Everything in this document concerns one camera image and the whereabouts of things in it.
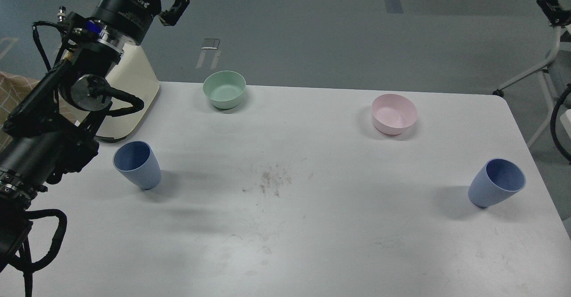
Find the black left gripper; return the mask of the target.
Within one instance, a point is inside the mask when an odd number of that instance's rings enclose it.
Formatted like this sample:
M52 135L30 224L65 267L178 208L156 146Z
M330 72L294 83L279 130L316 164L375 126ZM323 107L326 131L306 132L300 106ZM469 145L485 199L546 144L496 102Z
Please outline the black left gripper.
M160 0L101 0L91 17L122 33L131 45L140 45L155 15L163 26L174 26L190 5L190 0L174 0L169 10L161 10Z

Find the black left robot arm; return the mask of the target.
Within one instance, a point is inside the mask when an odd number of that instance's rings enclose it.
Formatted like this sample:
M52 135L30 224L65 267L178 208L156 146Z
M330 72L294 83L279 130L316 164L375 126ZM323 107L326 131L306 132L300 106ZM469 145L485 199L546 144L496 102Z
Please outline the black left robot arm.
M1 269L22 273L27 297L34 273L53 262L67 229L64 212L30 211L31 202L98 154L96 133L106 117L143 110L141 98L112 87L106 76L124 45L141 44L154 18L176 25L189 4L101 0L89 18L61 6L56 22L33 23L47 73L4 121L11 141L1 152Z

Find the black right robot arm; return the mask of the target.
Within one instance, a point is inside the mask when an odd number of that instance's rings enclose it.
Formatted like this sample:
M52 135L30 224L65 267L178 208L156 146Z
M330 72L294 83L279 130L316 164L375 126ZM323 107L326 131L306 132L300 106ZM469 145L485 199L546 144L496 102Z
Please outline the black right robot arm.
M551 27L564 27L571 23L571 11L565 10L559 0L536 0Z

